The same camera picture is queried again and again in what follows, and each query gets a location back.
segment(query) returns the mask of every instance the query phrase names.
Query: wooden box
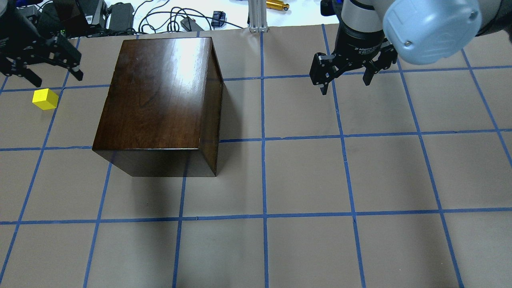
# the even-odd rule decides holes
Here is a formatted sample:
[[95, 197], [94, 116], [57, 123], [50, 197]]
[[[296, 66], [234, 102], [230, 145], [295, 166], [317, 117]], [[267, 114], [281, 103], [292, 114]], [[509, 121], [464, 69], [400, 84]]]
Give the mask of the wooden box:
[[211, 38], [125, 40], [93, 151], [131, 176], [216, 176], [222, 89]]

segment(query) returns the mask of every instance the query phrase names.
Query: box top surface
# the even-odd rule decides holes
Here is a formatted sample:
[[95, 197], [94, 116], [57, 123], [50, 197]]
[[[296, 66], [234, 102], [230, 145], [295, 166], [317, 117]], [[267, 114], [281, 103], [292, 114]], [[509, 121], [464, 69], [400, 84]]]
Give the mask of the box top surface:
[[125, 40], [93, 149], [196, 149], [211, 38]]

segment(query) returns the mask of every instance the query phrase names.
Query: metal bracket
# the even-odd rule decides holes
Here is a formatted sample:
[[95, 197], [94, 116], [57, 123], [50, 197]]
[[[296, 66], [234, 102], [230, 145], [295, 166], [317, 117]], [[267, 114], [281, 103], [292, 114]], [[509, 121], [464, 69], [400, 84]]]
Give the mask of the metal bracket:
[[267, 32], [267, 2], [266, 0], [249, 0], [249, 30], [252, 33]]

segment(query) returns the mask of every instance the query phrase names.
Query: gray robot arm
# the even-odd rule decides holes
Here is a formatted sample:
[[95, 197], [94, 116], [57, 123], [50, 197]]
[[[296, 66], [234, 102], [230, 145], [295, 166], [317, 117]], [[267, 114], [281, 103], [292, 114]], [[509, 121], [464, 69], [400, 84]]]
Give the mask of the gray robot arm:
[[412, 64], [430, 64], [476, 35], [509, 27], [512, 0], [322, 0], [321, 13], [339, 19], [333, 53], [315, 54], [310, 70], [325, 95], [328, 84], [347, 71], [365, 67], [369, 85], [398, 54]]

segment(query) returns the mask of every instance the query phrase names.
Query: dark brown cube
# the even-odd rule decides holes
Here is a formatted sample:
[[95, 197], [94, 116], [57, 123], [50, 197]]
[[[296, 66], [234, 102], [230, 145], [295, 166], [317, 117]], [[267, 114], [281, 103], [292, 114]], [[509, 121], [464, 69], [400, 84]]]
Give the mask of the dark brown cube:
[[222, 87], [211, 38], [125, 40], [93, 151], [131, 176], [216, 176]]

